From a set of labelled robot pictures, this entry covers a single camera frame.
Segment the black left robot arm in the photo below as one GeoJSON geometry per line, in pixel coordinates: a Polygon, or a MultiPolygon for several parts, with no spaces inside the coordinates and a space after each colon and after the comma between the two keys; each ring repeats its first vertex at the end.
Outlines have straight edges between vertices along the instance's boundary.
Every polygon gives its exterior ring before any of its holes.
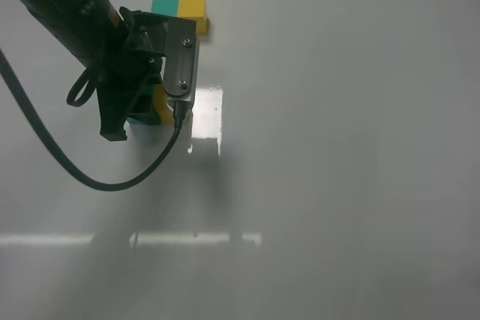
{"type": "Polygon", "coordinates": [[[144,43],[126,8],[110,0],[20,0],[28,12],[84,67],[77,87],[96,91],[100,134],[126,140],[125,122],[159,58],[144,43]]]}

